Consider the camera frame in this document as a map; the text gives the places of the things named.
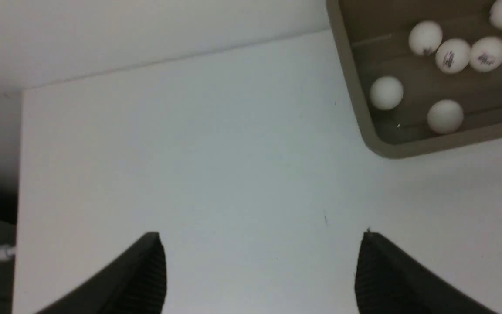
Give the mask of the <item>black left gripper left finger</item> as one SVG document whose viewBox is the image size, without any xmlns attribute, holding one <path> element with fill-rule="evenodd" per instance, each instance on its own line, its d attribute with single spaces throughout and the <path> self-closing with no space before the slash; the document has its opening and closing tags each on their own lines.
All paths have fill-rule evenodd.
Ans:
<svg viewBox="0 0 502 314">
<path fill-rule="evenodd" d="M 102 270 L 40 314 L 160 314 L 167 296 L 166 254 L 147 232 Z"/>
</svg>

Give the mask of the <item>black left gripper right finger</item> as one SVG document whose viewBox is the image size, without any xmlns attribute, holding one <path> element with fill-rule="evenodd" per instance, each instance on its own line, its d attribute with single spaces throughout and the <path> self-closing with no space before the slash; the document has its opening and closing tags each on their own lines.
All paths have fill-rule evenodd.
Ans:
<svg viewBox="0 0 502 314">
<path fill-rule="evenodd" d="M 378 232 L 365 231 L 354 282 L 361 314 L 492 314 Z"/>
</svg>

